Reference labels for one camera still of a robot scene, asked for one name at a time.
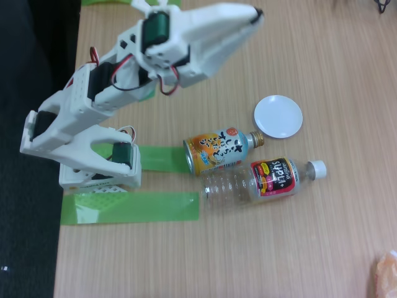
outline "small white dish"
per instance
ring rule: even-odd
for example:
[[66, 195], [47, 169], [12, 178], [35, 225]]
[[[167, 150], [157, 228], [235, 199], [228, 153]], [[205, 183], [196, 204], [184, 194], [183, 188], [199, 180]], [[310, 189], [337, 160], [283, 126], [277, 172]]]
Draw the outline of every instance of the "small white dish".
[[263, 98], [255, 108], [255, 123], [266, 135], [288, 138], [302, 126], [303, 116], [298, 104], [282, 95]]

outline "bottle cap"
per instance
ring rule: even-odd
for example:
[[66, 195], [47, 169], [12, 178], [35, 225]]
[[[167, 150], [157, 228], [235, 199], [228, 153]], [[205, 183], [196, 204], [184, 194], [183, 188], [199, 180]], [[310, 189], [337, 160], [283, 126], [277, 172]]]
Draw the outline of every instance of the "bottle cap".
[[296, 102], [281, 95], [263, 98], [256, 105], [254, 119], [261, 131], [274, 138], [295, 135], [303, 122], [302, 111]]
[[265, 144], [265, 140], [261, 132], [250, 132], [250, 134], [252, 135], [252, 140], [254, 141], [254, 148], [263, 146]]
[[321, 179], [327, 176], [327, 167], [322, 160], [309, 161], [313, 167], [316, 177], [314, 179]]

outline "red wire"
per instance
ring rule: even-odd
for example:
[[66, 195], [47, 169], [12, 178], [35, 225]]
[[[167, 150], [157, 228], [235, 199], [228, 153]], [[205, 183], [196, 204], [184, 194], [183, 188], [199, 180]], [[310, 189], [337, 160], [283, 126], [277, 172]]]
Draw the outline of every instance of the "red wire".
[[[178, 72], [177, 72], [175, 66], [172, 66], [171, 69], [172, 69], [172, 71], [174, 72], [174, 74], [175, 74], [177, 80], [179, 81], [179, 74], [178, 74]], [[164, 89], [163, 89], [163, 79], [162, 79], [162, 77], [160, 77], [160, 76], [158, 76], [158, 78], [160, 79], [160, 92], [161, 92], [162, 94], [166, 95], [166, 96], [172, 95], [172, 94], [178, 89], [178, 87], [179, 87], [179, 84], [176, 83], [175, 86], [174, 86], [170, 91], [165, 92]]]
[[96, 63], [97, 66], [99, 66], [99, 57], [98, 57], [98, 53], [95, 47], [90, 47], [89, 48], [89, 55], [91, 57], [91, 61]]
[[73, 84], [73, 78], [70, 80], [69, 84], [67, 85], [67, 87], [70, 87]]

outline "robotic arm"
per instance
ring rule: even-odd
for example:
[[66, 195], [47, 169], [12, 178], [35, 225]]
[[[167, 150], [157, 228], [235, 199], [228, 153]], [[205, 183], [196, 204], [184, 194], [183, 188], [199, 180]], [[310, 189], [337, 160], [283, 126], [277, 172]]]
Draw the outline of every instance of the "robotic arm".
[[[158, 82], [162, 92], [164, 84], [174, 86], [173, 92], [213, 76], [264, 20], [261, 10], [245, 4], [181, 11], [166, 2], [149, 6], [134, 0], [132, 6], [145, 19], [120, 34], [109, 53], [80, 67], [63, 90], [27, 116], [20, 152], [60, 162], [65, 189], [140, 187], [140, 153], [131, 136], [97, 124], [146, 98]], [[95, 143], [114, 145], [112, 161], [92, 151]]]

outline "red bottle label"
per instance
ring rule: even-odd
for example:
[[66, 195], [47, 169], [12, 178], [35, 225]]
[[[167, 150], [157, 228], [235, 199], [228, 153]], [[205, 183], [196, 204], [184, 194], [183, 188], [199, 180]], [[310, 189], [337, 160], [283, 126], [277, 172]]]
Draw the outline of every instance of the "red bottle label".
[[295, 187], [295, 179], [288, 158], [261, 160], [251, 163], [258, 196], [267, 197], [290, 192]]

